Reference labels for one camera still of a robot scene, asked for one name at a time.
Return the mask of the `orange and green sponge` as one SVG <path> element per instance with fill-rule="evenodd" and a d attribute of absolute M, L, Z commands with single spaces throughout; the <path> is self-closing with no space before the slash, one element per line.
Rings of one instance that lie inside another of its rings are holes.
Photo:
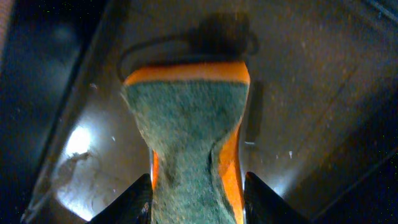
<path fill-rule="evenodd" d="M 147 66 L 123 98 L 154 155 L 153 223 L 242 223 L 238 134 L 249 93 L 246 64 Z"/>

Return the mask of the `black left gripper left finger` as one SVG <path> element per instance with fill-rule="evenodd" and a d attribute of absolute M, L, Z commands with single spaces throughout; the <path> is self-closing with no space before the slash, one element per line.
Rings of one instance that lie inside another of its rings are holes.
<path fill-rule="evenodd" d="M 151 224 L 152 184 L 149 174 L 140 176 L 89 224 Z"/>

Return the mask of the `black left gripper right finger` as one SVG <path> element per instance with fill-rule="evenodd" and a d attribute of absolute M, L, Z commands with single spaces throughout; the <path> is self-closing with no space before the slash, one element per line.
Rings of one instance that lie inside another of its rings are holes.
<path fill-rule="evenodd" d="M 253 172 L 245 175 L 244 202 L 247 224 L 310 223 Z"/>

